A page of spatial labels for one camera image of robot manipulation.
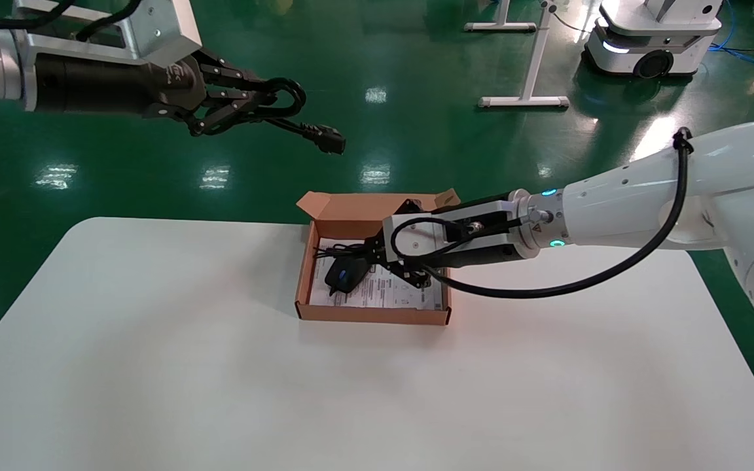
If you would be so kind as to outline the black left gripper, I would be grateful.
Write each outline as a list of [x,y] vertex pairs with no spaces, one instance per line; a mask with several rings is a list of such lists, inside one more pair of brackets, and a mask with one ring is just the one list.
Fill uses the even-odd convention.
[[40,54],[35,65],[34,109],[45,113],[135,115],[183,120],[194,137],[281,114],[269,97],[207,99],[210,86],[277,92],[253,71],[239,69],[211,50],[197,50],[166,68]]

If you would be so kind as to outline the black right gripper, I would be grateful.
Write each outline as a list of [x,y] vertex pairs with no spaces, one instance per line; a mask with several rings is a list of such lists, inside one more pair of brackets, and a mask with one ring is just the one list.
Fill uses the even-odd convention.
[[[439,209],[439,196],[404,196],[394,215],[427,215]],[[447,246],[437,250],[433,256],[423,256],[415,262],[415,269],[408,268],[400,260],[388,260],[388,249],[384,238],[367,238],[363,242],[361,257],[366,262],[381,266],[392,275],[416,288],[431,286],[430,275],[422,271],[423,266],[432,269],[464,268],[483,266],[516,260],[516,250],[512,244],[488,245],[487,247],[446,251]]]

